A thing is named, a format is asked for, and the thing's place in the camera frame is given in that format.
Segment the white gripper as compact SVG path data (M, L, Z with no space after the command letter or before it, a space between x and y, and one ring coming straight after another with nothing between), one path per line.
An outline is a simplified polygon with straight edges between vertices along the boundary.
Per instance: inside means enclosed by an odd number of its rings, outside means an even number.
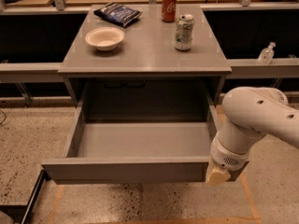
M228 181L231 177L229 171L241 172L249 162L248 151L245 154L232 152L221 144L218 136L215 136L211 143L210 157L206 169L206 183L212 187Z

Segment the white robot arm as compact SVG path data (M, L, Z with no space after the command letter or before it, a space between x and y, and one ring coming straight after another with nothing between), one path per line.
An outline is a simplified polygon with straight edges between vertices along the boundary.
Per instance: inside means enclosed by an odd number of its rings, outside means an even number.
M240 171L252 146L271 134L299 148L299 110L275 88L239 87L222 100L226 120L211 143L206 183L218 186Z

